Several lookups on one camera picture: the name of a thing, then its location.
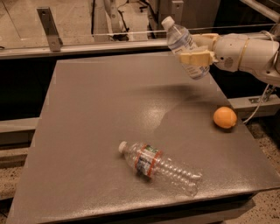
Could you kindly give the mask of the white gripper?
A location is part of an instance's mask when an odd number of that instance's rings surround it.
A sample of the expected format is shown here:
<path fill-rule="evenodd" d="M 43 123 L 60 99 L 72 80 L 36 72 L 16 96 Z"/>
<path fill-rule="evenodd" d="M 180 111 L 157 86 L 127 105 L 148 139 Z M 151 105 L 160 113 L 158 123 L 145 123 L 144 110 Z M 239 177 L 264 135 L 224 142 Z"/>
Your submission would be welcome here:
<path fill-rule="evenodd" d="M 182 52 L 178 56 L 181 63 L 191 66 L 210 66 L 214 63 L 220 70 L 235 72 L 238 70 L 249 37 L 244 34 L 228 34 L 220 37 L 218 33 L 202 33 L 193 34 L 192 39 L 197 46 L 213 48 L 213 52 L 208 50 Z"/>

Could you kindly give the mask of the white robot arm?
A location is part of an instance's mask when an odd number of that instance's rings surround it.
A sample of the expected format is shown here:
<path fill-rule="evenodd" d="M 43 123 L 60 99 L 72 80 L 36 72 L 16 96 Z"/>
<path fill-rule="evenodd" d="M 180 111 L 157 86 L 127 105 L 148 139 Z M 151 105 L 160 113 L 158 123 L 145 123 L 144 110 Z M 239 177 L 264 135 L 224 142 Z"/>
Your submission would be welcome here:
<path fill-rule="evenodd" d="M 195 34 L 192 38 L 199 47 L 182 52 L 178 56 L 181 63 L 202 67 L 215 65 L 228 72 L 242 71 L 264 83 L 280 86 L 277 41 L 235 33 Z"/>

